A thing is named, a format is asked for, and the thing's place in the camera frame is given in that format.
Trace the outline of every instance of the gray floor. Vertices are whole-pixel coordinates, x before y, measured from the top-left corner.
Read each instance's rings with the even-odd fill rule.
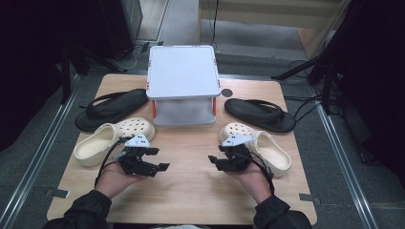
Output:
[[[160,35],[160,40],[165,45],[195,45],[198,42],[200,38],[195,26],[197,6],[197,0],[170,1]],[[209,44],[211,35],[209,21],[204,21],[202,43]],[[294,28],[218,22],[213,46],[216,47],[221,77],[270,80],[270,76],[286,72],[291,61],[306,59]],[[147,53],[137,53],[136,57],[138,64],[128,73],[146,73]],[[129,66],[131,61],[133,59],[128,58],[122,64]],[[28,188],[27,195],[22,195],[19,199],[22,202],[18,205],[20,208],[13,210],[18,215],[11,219],[9,225],[12,227],[8,228],[40,228],[46,222],[52,199],[46,198],[45,193],[49,188],[57,187],[75,146],[79,130],[75,127],[74,120],[82,111],[79,106],[87,105],[95,97],[103,75],[108,73],[97,63],[91,64],[91,72],[87,76],[80,76],[75,86],[72,107],[62,117],[59,132],[54,136],[50,147],[45,148],[46,151],[38,152],[38,149],[44,149],[41,142],[47,136],[52,120],[60,109],[60,90],[32,119],[17,142],[0,154],[1,161],[4,161],[0,166],[2,212],[6,211],[12,195],[18,195],[15,193],[17,186],[25,185],[21,184],[21,180],[26,176],[36,177]],[[300,76],[293,76],[280,83],[285,96],[314,95],[314,89]],[[290,99],[286,102],[288,111],[292,114],[303,103]],[[309,103],[298,116],[314,105],[313,102]],[[294,130],[310,192],[313,197],[320,199],[315,204],[318,221],[313,228],[402,228],[405,225],[405,190],[400,186],[396,175],[383,166],[364,164],[344,119],[330,116],[328,118],[342,146],[340,150],[350,162],[349,169],[352,169],[354,182],[358,182],[366,203],[371,207],[370,212],[375,223],[365,223],[367,220],[362,218],[362,210],[358,208],[358,197],[351,189],[353,180],[348,180],[345,174],[348,168],[342,170],[340,155],[330,141],[330,132],[322,117],[322,109],[315,109],[299,121]],[[27,171],[27,168],[32,168],[32,159],[38,155],[45,156],[45,160],[37,174],[33,174],[34,170]],[[0,227],[5,225],[5,220],[1,218]]]

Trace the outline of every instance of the person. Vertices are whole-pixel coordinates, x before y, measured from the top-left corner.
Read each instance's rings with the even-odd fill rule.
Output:
[[[271,194],[265,176],[254,163],[243,172],[225,173],[237,179],[257,202],[253,221],[258,229],[311,228],[302,212],[289,210],[288,204]],[[145,179],[140,175],[126,175],[119,163],[112,163],[105,167],[94,190],[76,199],[63,218],[48,221],[42,229],[108,229],[106,218],[111,199]]]

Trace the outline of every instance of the cream croc shoe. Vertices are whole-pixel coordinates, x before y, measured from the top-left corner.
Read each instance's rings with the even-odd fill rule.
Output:
[[[155,136],[154,126],[142,117],[128,118],[117,124],[105,123],[75,146],[75,158],[83,166],[95,166],[104,160],[120,137],[131,137],[140,133],[149,141]]]
[[[224,142],[231,135],[252,135],[255,137],[245,143],[253,153],[259,155],[266,167],[271,169],[275,177],[282,177],[291,167],[291,157],[277,145],[274,138],[265,131],[256,131],[242,123],[227,124],[220,133],[220,141]]]

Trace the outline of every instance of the black flip-flop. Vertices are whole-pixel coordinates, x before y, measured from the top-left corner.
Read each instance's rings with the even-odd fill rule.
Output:
[[[104,123],[117,123],[148,101],[146,90],[106,94],[90,102],[86,111],[75,119],[75,126],[83,132],[93,133]]]
[[[263,100],[229,98],[224,104],[232,116],[253,126],[273,133],[288,133],[295,127],[293,115],[284,112],[279,106]]]

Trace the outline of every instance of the hand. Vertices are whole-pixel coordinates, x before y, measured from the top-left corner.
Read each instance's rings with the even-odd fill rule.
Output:
[[[263,166],[262,161],[259,158],[255,160]],[[263,202],[271,196],[271,192],[268,189],[268,182],[263,175],[260,168],[253,162],[247,166],[242,172],[225,172],[227,175],[236,178],[241,182],[244,189],[253,196],[257,204]]]
[[[104,168],[95,190],[107,198],[114,198],[131,184],[147,179],[141,175],[127,175],[119,163],[112,163]]]

